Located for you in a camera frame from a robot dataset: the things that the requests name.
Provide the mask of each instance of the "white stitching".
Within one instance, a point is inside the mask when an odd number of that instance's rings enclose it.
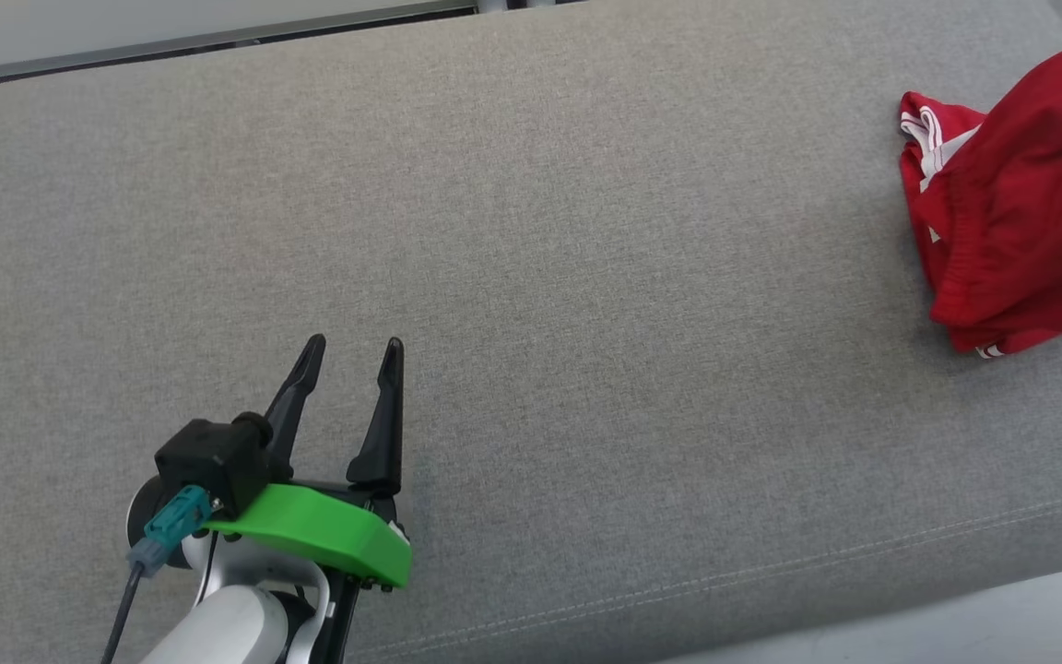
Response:
[[[1049,501],[1041,501],[1041,504],[1032,505],[1030,507],[1021,507],[1021,508],[1017,508],[1017,509],[1011,509],[1011,510],[1007,510],[1007,512],[1000,512],[998,514],[992,514],[990,516],[981,516],[981,517],[978,517],[978,518],[970,518],[970,521],[958,521],[957,524],[948,524],[946,526],[937,526],[935,528],[928,528],[926,530],[920,530],[920,532],[918,532],[918,533],[898,534],[897,537],[894,537],[894,538],[890,538],[890,539],[886,539],[886,540],[879,540],[879,542],[864,543],[864,545],[853,546],[853,547],[850,547],[850,548],[843,548],[843,549],[839,549],[839,550],[832,550],[832,551],[827,551],[827,554],[819,554],[819,555],[815,555],[815,556],[805,556],[805,558],[798,558],[798,559],[793,559],[793,560],[785,560],[783,563],[759,564],[759,566],[757,566],[757,567],[749,567],[749,568],[744,568],[744,569],[738,569],[738,571],[735,571],[735,572],[724,572],[724,573],[720,573],[720,575],[713,575],[710,577],[701,577],[701,579],[692,579],[692,580],[689,580],[689,581],[680,581],[679,583],[671,583],[671,584],[667,584],[667,585],[661,585],[661,588],[656,588],[656,589],[649,589],[649,590],[645,590],[645,591],[636,591],[636,592],[632,592],[632,593],[619,594],[619,596],[604,597],[604,599],[596,599],[596,600],[593,600],[593,601],[579,602],[579,605],[564,606],[564,608],[561,608],[561,609],[551,609],[551,610],[547,610],[547,611],[539,611],[538,613],[529,613],[527,615],[519,615],[518,618],[503,618],[502,620],[494,620],[493,623],[484,623],[482,626],[463,627],[463,629],[460,629],[460,630],[451,630],[451,631],[442,632],[442,633],[439,633],[439,634],[426,635],[426,637],[418,637],[418,639],[412,639],[412,640],[400,640],[400,642],[395,642],[395,643],[387,644],[386,646],[376,646],[376,647],[363,648],[363,650],[358,650],[358,651],[354,651],[354,652],[350,652],[350,653],[346,653],[346,656],[350,657],[352,654],[366,654],[367,652],[376,652],[376,651],[380,651],[380,650],[392,650],[392,648],[395,648],[395,647],[415,646],[415,644],[427,642],[427,640],[443,640],[443,639],[447,639],[447,637],[453,637],[453,635],[457,635],[457,634],[464,634],[464,633],[476,632],[476,631],[480,631],[480,630],[489,630],[489,629],[491,629],[491,627],[509,626],[509,624],[511,624],[511,623],[521,623],[524,620],[532,620],[532,618],[543,618],[544,615],[553,615],[553,614],[556,614],[556,613],[566,613],[566,612],[569,612],[569,611],[576,611],[577,609],[587,609],[587,608],[590,608],[590,606],[609,605],[609,602],[611,602],[611,601],[619,601],[619,600],[623,600],[623,599],[632,599],[632,598],[635,598],[635,597],[645,596],[645,594],[661,593],[661,592],[666,592],[666,591],[670,591],[670,590],[674,590],[674,589],[681,589],[681,588],[684,588],[684,585],[690,585],[690,584],[696,584],[696,583],[706,583],[707,581],[714,581],[714,580],[717,580],[717,579],[725,579],[725,577],[740,577],[742,575],[750,575],[751,573],[754,573],[754,572],[764,572],[765,569],[772,569],[772,568],[776,568],[776,567],[789,566],[789,564],[809,563],[809,562],[812,562],[813,560],[821,560],[822,558],[829,558],[830,556],[844,556],[844,555],[847,555],[847,554],[853,554],[853,551],[857,551],[857,550],[863,550],[863,549],[871,548],[871,547],[888,545],[888,543],[903,542],[904,540],[910,540],[912,538],[920,538],[921,534],[937,533],[940,530],[948,530],[949,528],[961,528],[962,526],[970,526],[970,525],[974,525],[974,524],[981,524],[984,521],[993,521],[994,518],[1000,518],[1003,516],[1011,516],[1011,514],[1020,514],[1020,513],[1023,513],[1023,512],[1033,512],[1033,510],[1044,509],[1046,507],[1051,507],[1051,506],[1055,506],[1055,505],[1062,505],[1062,499],[1055,499],[1055,500],[1049,500]]]
[[[1054,500],[1054,501],[1055,501],[1055,504],[1059,504],[1059,501],[1062,501],[1062,500]],[[1027,509],[1024,509],[1024,510],[1014,510],[1014,512],[1015,513],[1016,512],[1025,512],[1025,510],[1027,510]],[[765,579],[772,579],[773,577],[783,577],[785,575],[795,575],[795,573],[800,573],[800,572],[808,572],[810,569],[819,569],[821,567],[829,567],[829,566],[832,566],[832,564],[852,563],[852,562],[855,562],[856,560],[861,560],[863,558],[870,558],[870,556],[881,556],[881,555],[885,555],[885,554],[892,554],[892,551],[903,550],[903,549],[906,549],[906,548],[911,548],[911,547],[915,547],[915,546],[920,546],[920,545],[926,545],[928,542],[940,542],[940,540],[947,540],[947,539],[952,539],[952,538],[960,538],[962,534],[977,533],[977,532],[981,532],[981,530],[990,530],[991,528],[1000,528],[1003,526],[1009,526],[1011,524],[1018,524],[1020,521],[1031,521],[1031,518],[1041,518],[1041,517],[1044,517],[1044,516],[1050,516],[1052,514],[1061,514],[1061,513],[1062,513],[1062,509],[1052,509],[1052,510],[1050,510],[1050,512],[1043,512],[1043,513],[1040,513],[1040,514],[1031,514],[1029,516],[1020,516],[1018,518],[1011,518],[1011,521],[1003,521],[1003,522],[1000,522],[1000,524],[990,524],[988,526],[980,526],[978,528],[971,528],[970,530],[961,530],[960,532],[957,532],[957,533],[941,534],[940,537],[937,537],[937,538],[930,538],[930,539],[926,539],[926,540],[920,540],[920,542],[906,543],[906,545],[901,545],[901,546],[896,546],[896,547],[885,548],[885,549],[881,549],[881,550],[873,550],[873,551],[871,551],[871,554],[863,554],[863,555],[860,555],[860,556],[852,556],[851,558],[842,558],[842,559],[837,559],[837,560],[827,560],[824,563],[809,564],[809,566],[806,566],[806,567],[798,567],[795,569],[785,569],[783,572],[772,573],[772,575],[763,575],[763,576],[759,576],[759,577],[749,577],[749,579],[738,579],[738,580],[734,580],[734,581],[729,581],[727,583],[716,583],[716,584],[712,584],[712,585],[703,585],[703,588],[691,589],[691,590],[688,590],[688,591],[683,591],[683,592],[673,593],[673,594],[667,594],[667,596],[663,596],[663,597],[650,597],[649,599],[640,599],[640,600],[637,600],[637,601],[632,601],[632,602],[629,602],[629,605],[609,606],[609,608],[598,609],[598,610],[589,611],[589,612],[586,612],[586,613],[578,613],[578,614],[575,614],[575,615],[564,615],[563,618],[552,618],[551,620],[544,620],[544,622],[541,622],[541,623],[532,623],[532,624],[530,624],[530,626],[509,627],[509,629],[507,629],[507,630],[500,630],[500,631],[497,631],[497,632],[490,632],[490,633],[485,633],[485,634],[473,635],[473,637],[466,637],[466,639],[463,639],[463,640],[452,640],[451,642],[433,644],[433,646],[426,646],[426,647],[413,648],[413,650],[406,650],[404,652],[395,652],[395,653],[392,653],[392,654],[384,654],[382,657],[376,657],[376,659],[374,659],[374,660],[364,660],[363,664],[373,664],[376,661],[395,660],[395,659],[397,659],[397,657],[406,657],[406,656],[410,656],[410,654],[416,654],[418,652],[426,652],[426,651],[429,651],[429,650],[438,650],[438,648],[442,648],[442,647],[461,646],[461,644],[473,643],[473,642],[476,642],[476,640],[487,640],[487,639],[493,639],[493,637],[499,637],[499,635],[502,635],[502,634],[509,634],[509,633],[514,633],[514,632],[521,632],[521,631],[526,631],[526,630],[532,630],[532,629],[535,629],[536,627],[554,626],[556,623],[566,623],[566,622],[569,622],[569,620],[577,620],[577,618],[587,618],[590,615],[598,615],[598,614],[601,614],[601,613],[609,613],[609,612],[612,612],[612,611],[620,611],[620,610],[623,610],[623,609],[632,609],[634,606],[654,605],[654,602],[665,601],[665,600],[668,600],[668,599],[674,599],[674,598],[678,598],[678,597],[684,597],[684,596],[687,596],[688,594],[696,594],[696,593],[701,593],[701,592],[708,592],[708,591],[714,591],[714,590],[720,590],[720,589],[730,588],[730,585],[737,585],[737,584],[741,584],[741,583],[751,583],[751,581],[761,581],[761,580],[765,580]],[[979,518],[979,521],[986,521],[986,518]],[[735,575],[740,575],[740,573],[743,573],[743,572],[742,571],[741,572],[737,572],[737,573],[735,573]],[[365,651],[361,650],[361,651],[358,651],[357,653],[349,653],[348,657],[352,657],[354,654],[359,654],[359,653],[362,653],[362,652],[365,652]]]

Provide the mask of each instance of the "cable connector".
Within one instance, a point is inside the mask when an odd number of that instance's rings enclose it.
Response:
[[[183,487],[183,491],[174,494],[147,524],[143,529],[147,537],[139,540],[125,556],[130,560],[130,566],[140,564],[142,577],[147,579],[155,576],[170,560],[174,547],[179,545],[183,538],[202,529],[207,518],[211,517],[211,499],[202,487]]]

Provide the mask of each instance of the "green bracket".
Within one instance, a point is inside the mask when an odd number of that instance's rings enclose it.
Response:
[[[204,527],[380,584],[409,583],[412,547],[399,533],[379,515],[307,487],[269,484],[237,521],[208,521]]]

